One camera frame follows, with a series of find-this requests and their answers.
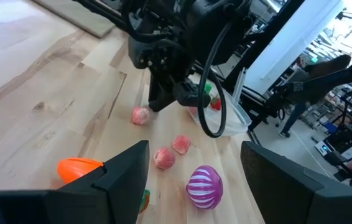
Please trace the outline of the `pink toy garlic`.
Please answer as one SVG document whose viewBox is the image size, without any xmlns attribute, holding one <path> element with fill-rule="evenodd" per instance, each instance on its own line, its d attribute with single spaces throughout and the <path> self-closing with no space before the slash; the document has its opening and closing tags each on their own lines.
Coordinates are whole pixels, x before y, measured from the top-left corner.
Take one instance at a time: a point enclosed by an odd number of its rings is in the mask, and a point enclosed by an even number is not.
<svg viewBox="0 0 352 224">
<path fill-rule="evenodd" d="M 137 125 L 143 125 L 150 120 L 150 111 L 145 107 L 135 107 L 132 112 L 131 121 Z"/>
<path fill-rule="evenodd" d="M 172 142 L 172 147 L 177 153 L 184 155 L 188 152 L 191 146 L 191 140 L 186 135 L 178 135 Z"/>
<path fill-rule="evenodd" d="M 153 160 L 157 168 L 166 170 L 175 164 L 175 155 L 169 148 L 162 147 L 155 151 Z"/>
</svg>

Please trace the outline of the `orange green toy carrot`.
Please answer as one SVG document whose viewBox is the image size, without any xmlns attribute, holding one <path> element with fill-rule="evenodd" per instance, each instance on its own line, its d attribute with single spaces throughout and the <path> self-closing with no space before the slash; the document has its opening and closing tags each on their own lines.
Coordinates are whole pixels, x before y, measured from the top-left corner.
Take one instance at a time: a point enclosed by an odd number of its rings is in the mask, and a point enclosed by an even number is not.
<svg viewBox="0 0 352 224">
<path fill-rule="evenodd" d="M 150 202 L 150 196 L 151 196 L 151 192 L 145 189 L 142 196 L 141 204 L 139 207 L 139 213 L 142 213 L 148 207 L 148 204 Z"/>
</svg>

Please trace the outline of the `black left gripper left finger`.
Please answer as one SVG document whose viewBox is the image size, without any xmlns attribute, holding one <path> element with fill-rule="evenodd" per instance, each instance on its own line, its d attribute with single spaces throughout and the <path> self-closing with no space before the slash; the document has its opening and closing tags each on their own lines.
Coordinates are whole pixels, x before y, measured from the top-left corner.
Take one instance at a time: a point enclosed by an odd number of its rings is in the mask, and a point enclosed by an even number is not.
<svg viewBox="0 0 352 224">
<path fill-rule="evenodd" d="M 135 224 L 149 159 L 141 140 L 57 190 L 0 190 L 0 224 Z"/>
</svg>

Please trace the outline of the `white wall panel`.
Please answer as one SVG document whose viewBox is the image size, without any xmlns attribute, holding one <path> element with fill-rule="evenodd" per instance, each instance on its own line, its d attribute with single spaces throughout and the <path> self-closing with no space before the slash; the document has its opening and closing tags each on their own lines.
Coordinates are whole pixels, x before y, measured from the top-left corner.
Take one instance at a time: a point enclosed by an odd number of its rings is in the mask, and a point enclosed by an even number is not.
<svg viewBox="0 0 352 224">
<path fill-rule="evenodd" d="M 305 0 L 246 72 L 244 85 L 263 94 L 344 8 L 344 0 Z"/>
</svg>

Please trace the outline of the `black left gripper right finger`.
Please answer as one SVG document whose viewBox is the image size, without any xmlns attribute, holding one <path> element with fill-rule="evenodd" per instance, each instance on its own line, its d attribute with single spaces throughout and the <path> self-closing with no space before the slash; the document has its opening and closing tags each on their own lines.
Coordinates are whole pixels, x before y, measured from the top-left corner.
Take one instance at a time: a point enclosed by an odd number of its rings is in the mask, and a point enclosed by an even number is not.
<svg viewBox="0 0 352 224">
<path fill-rule="evenodd" d="M 266 224 L 352 224 L 352 187 L 250 141 L 244 174 Z"/>
</svg>

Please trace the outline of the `clear plastic tupperware container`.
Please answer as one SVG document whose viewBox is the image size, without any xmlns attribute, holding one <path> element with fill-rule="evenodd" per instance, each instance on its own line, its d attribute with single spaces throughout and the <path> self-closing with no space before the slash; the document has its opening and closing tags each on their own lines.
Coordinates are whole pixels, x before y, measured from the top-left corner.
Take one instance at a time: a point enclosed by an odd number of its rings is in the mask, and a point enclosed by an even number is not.
<svg viewBox="0 0 352 224">
<path fill-rule="evenodd" d="M 220 97 L 218 90 L 213 82 L 207 81 L 212 85 L 211 99 Z M 245 133 L 251 124 L 251 119 L 247 112 L 239 105 L 239 103 L 226 91 L 223 90 L 226 102 L 226 124 L 223 136 L 234 136 L 237 134 Z M 212 132 L 217 132 L 221 124 L 221 111 L 215 111 L 211 108 L 210 104 L 204 109 L 206 123 Z"/>
</svg>

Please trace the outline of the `black frame post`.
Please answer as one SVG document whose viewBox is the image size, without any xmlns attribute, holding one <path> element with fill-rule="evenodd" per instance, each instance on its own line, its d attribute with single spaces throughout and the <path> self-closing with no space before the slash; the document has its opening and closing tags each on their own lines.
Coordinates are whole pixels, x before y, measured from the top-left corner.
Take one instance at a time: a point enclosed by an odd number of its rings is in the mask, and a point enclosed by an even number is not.
<svg viewBox="0 0 352 224">
<path fill-rule="evenodd" d="M 249 34 L 239 43 L 239 45 L 250 44 L 250 48 L 244 52 L 237 65 L 221 83 L 222 87 L 228 93 L 231 93 L 235 89 L 238 75 L 243 68 L 251 69 L 260 54 L 263 53 L 265 48 L 286 25 L 304 1 L 305 0 L 288 0 L 287 3 L 281 7 L 277 15 L 267 23 L 263 31 Z"/>
</svg>

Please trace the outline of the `grey mat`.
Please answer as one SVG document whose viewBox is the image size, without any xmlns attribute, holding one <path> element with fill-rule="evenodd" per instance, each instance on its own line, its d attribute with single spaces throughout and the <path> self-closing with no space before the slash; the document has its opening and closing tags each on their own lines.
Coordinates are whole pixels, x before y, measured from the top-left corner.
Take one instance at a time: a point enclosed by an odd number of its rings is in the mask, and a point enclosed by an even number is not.
<svg viewBox="0 0 352 224">
<path fill-rule="evenodd" d="M 65 19 L 97 38 L 103 38 L 115 25 L 72 0 L 33 0 L 50 12 Z"/>
</svg>

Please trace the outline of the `purple white striped toy onion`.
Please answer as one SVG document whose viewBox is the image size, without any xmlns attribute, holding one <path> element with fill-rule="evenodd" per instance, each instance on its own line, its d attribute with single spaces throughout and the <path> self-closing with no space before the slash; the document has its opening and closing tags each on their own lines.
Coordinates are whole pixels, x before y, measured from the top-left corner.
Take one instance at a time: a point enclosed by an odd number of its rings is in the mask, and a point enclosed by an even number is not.
<svg viewBox="0 0 352 224">
<path fill-rule="evenodd" d="M 192 203 L 204 210 L 214 209 L 223 196 L 222 178 L 212 166 L 198 167 L 185 188 Z"/>
</svg>

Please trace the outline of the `orange toy vegetable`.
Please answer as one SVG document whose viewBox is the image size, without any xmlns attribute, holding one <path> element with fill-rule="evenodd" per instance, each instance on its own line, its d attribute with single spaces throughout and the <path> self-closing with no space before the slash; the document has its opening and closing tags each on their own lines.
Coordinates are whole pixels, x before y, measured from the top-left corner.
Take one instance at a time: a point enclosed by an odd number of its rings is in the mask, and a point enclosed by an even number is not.
<svg viewBox="0 0 352 224">
<path fill-rule="evenodd" d="M 57 173 L 65 184 L 88 174 L 98 167 L 102 167 L 103 162 L 93 159 L 70 157 L 62 159 L 57 165 Z"/>
</svg>

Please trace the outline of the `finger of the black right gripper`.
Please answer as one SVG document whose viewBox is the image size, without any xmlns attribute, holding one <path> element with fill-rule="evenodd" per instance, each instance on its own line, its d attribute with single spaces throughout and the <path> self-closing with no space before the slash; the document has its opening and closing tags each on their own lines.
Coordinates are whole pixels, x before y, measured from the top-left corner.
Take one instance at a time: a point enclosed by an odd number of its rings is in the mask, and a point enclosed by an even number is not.
<svg viewBox="0 0 352 224">
<path fill-rule="evenodd" d="M 184 80 L 174 84 L 174 98 L 182 106 L 198 106 L 198 85 L 191 80 Z"/>
<path fill-rule="evenodd" d="M 150 85 L 149 85 L 149 108 L 153 112 L 159 112 L 166 108 L 168 105 L 175 101 L 175 97 L 172 92 L 165 91 L 158 79 L 151 74 Z"/>
</svg>

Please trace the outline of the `person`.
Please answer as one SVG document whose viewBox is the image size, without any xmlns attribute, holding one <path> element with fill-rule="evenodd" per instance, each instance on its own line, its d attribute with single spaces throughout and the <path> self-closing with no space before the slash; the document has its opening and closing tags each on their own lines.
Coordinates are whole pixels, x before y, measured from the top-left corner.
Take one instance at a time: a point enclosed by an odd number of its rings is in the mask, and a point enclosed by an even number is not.
<svg viewBox="0 0 352 224">
<path fill-rule="evenodd" d="M 322 77 L 324 75 L 328 75 L 329 73 L 338 72 L 340 70 L 344 70 L 348 67 L 351 62 L 350 55 L 340 55 L 337 58 L 329 60 L 327 62 L 321 62 L 313 65 L 306 65 L 303 68 L 308 74 L 309 79 Z M 281 136 L 285 138 L 290 138 L 290 129 L 295 124 L 295 122 L 299 119 L 299 117 L 303 114 L 303 112 L 308 108 L 306 103 L 298 103 L 295 105 L 294 110 L 291 112 L 288 120 L 286 121 L 282 131 L 279 133 Z"/>
</svg>

